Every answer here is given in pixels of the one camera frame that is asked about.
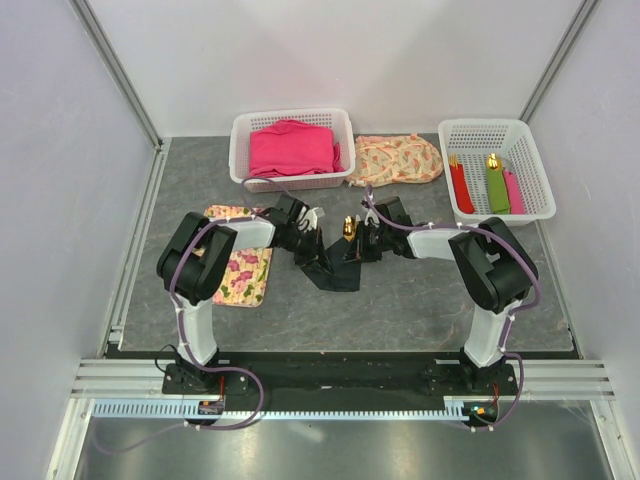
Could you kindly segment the gold spoon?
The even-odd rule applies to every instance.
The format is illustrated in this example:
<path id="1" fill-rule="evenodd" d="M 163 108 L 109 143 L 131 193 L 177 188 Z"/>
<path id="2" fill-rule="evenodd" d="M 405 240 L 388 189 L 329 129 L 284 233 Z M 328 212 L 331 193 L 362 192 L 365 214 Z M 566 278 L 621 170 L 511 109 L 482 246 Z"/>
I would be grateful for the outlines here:
<path id="1" fill-rule="evenodd" d="M 352 216 L 347 216 L 343 222 L 343 238 L 348 242 L 352 242 L 356 238 L 357 227 L 358 221 Z"/>

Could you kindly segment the black paper napkin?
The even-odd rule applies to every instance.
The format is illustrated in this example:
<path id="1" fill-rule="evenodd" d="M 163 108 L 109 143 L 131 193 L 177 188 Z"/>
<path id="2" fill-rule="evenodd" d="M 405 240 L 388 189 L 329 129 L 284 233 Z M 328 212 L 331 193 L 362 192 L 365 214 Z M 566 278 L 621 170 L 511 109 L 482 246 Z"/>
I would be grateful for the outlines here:
<path id="1" fill-rule="evenodd" d="M 347 260 L 345 255 L 351 243 L 344 238 L 336 240 L 329 247 L 319 244 L 316 258 L 301 271 L 321 291 L 352 293 L 360 289 L 361 264 Z"/>

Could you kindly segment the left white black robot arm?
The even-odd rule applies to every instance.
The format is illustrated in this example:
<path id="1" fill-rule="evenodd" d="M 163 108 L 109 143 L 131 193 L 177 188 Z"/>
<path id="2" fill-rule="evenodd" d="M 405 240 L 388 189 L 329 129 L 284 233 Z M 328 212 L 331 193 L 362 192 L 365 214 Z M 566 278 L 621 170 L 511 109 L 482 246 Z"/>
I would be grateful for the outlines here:
<path id="1" fill-rule="evenodd" d="M 219 382 L 210 360 L 218 353 L 214 336 L 213 296 L 223 283 L 229 260 L 247 249 L 283 249 L 299 266 L 325 260 L 320 207 L 283 194 L 272 207 L 250 210 L 239 217 L 208 218 L 189 212 L 161 254 L 157 275 L 170 296 L 178 325 L 178 353 L 190 364 L 185 382 L 208 393 Z"/>

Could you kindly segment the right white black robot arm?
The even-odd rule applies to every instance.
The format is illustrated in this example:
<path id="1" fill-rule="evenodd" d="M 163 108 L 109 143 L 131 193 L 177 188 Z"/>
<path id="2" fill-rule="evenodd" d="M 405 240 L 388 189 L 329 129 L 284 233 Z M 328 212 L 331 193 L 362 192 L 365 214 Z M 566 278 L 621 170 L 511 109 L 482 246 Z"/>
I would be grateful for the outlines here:
<path id="1" fill-rule="evenodd" d="M 483 392 L 504 362 L 506 343 L 518 312 L 540 296 L 537 267 L 503 220 L 490 217 L 476 226 L 415 225 L 397 196 L 376 202 L 367 192 L 365 218 L 355 227 L 356 261 L 375 262 L 385 252 L 411 260 L 441 259 L 458 268 L 474 302 L 469 337 L 461 350 L 458 381 L 467 392 Z"/>

